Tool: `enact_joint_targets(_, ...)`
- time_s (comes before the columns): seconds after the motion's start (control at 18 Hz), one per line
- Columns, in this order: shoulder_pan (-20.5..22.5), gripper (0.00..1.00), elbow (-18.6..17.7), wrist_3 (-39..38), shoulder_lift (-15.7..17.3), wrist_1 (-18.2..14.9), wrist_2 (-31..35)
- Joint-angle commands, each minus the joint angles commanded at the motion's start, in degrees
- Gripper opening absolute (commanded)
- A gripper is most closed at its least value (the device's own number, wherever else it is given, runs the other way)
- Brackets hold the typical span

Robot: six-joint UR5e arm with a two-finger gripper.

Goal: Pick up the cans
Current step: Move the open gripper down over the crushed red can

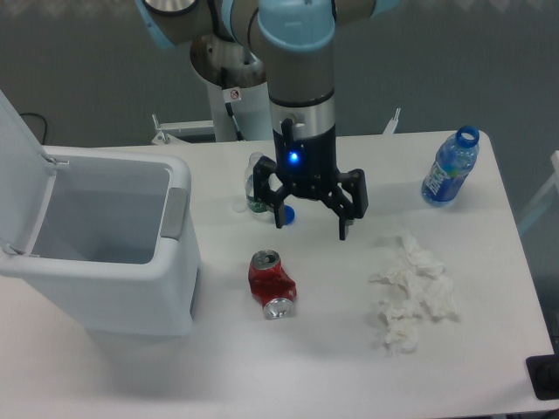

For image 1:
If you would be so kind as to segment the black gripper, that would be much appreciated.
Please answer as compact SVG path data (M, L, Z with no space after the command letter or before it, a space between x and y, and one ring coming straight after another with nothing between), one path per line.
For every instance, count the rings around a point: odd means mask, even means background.
M277 229L286 225L288 196L322 201L338 216L338 235L344 241L349 227L364 217L369 199L361 168L346 173L337 168L335 128L298 139L293 120L285 118L274 135L274 146L276 162L262 156L253 168L254 199L272 210ZM272 175L281 183L276 190L271 186Z

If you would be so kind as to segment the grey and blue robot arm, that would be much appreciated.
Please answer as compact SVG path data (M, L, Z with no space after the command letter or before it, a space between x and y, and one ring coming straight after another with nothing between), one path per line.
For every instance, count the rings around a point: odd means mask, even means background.
M373 18L395 1L139 1L160 44L213 35L246 49L264 66L274 159L253 169L256 201L286 222L284 201L321 201L339 218L339 236L368 208L365 174L336 163L334 37L338 27Z

